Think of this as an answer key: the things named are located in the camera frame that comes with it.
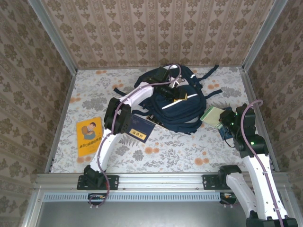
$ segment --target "purple cable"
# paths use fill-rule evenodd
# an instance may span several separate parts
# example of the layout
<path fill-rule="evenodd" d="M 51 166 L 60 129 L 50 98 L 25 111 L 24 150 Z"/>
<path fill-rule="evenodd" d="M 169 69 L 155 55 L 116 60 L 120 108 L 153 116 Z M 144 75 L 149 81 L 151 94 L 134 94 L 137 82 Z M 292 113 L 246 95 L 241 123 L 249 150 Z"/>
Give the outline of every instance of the purple cable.
<path fill-rule="evenodd" d="M 256 100 L 256 101 L 253 101 L 252 103 L 250 103 L 246 108 L 245 110 L 243 111 L 243 114 L 242 114 L 242 117 L 241 117 L 241 132 L 242 132 L 242 136 L 243 136 L 243 139 L 246 143 L 246 145 L 249 147 L 249 149 L 251 150 L 251 152 L 253 153 L 253 155 L 255 156 L 255 158 L 258 160 L 258 162 L 260 163 L 260 166 L 263 170 L 263 173 L 264 173 L 264 176 L 266 178 L 266 181 L 267 181 L 267 184 L 268 184 L 268 188 L 269 188 L 269 191 L 270 191 L 270 195 L 271 195 L 271 198 L 274 202 L 274 206 L 275 206 L 275 209 L 276 209 L 276 214 L 278 215 L 278 218 L 279 218 L 279 222 L 280 222 L 280 226 L 281 227 L 284 227 L 284 224 L 283 224 L 283 220 L 282 220 L 282 217 L 281 217 L 281 213 L 280 213 L 280 210 L 279 210 L 279 207 L 278 207 L 278 204 L 276 202 L 276 198 L 275 198 L 275 195 L 274 195 L 274 191 L 273 191 L 273 188 L 271 186 L 271 183 L 270 183 L 270 180 L 269 180 L 269 177 L 268 177 L 268 173 L 267 173 L 267 170 L 265 169 L 265 166 L 263 165 L 261 159 L 258 157 L 258 155 L 256 154 L 256 152 L 254 151 L 254 149 L 251 147 L 250 143 L 248 142 L 246 136 L 245 136 L 245 132 L 244 132 L 244 117 L 245 117 L 245 114 L 246 112 L 249 110 L 250 107 L 252 107 L 255 103 L 261 103 L 259 106 L 261 106 L 263 104 L 263 100 Z"/>
<path fill-rule="evenodd" d="M 169 66 L 169 69 L 168 69 L 168 70 L 170 70 L 170 68 L 171 68 L 173 65 L 176 65 L 176 66 L 179 68 L 179 74 L 178 74 L 178 76 L 177 76 L 173 81 L 168 81 L 168 82 L 163 82 L 163 83 L 147 84 L 147 85 L 142 86 L 141 89 L 142 89 L 142 88 L 145 88 L 145 87 L 148 87 L 148 86 L 166 85 L 166 84 L 170 84 L 170 83 L 175 82 L 175 81 L 180 77 L 180 75 L 181 75 L 181 67 L 180 67 L 178 64 L 171 64 L 171 65 Z M 109 196 L 109 191 L 110 191 L 109 179 L 108 179 L 106 173 L 103 171 L 103 169 L 101 168 L 101 165 L 100 165 L 100 153 L 101 153 L 102 146 L 103 146 L 104 142 L 107 140 L 107 138 L 108 138 L 110 135 L 113 135 L 113 131 L 114 131 L 114 127 L 115 127 L 115 122 L 116 122 L 116 118 L 117 118 L 117 115 L 118 115 L 118 111 L 120 110 L 120 107 L 122 106 L 122 104 L 123 104 L 127 99 L 129 99 L 132 95 L 134 95 L 134 94 L 137 93 L 138 91 L 140 91 L 140 90 L 137 90 L 137 91 L 131 93 L 128 97 L 126 97 L 125 99 L 123 99 L 123 100 L 119 103 L 119 105 L 117 106 L 117 109 L 116 109 L 116 111 L 115 111 L 114 118 L 113 118 L 112 129 L 111 129 L 112 132 L 109 133 L 109 134 L 107 134 L 106 137 L 104 138 L 104 140 L 102 140 L 101 145 L 100 145 L 100 148 L 99 148 L 99 150 L 98 150 L 97 165 L 98 165 L 98 167 L 99 167 L 101 173 L 104 175 L 105 180 L 106 180 L 106 182 L 107 182 L 107 193 L 106 193 L 106 196 L 105 196 L 104 200 L 103 200 L 98 206 L 101 206 L 101 205 L 103 205 L 103 204 L 105 203 L 106 199 L 107 199 L 108 196 Z"/>

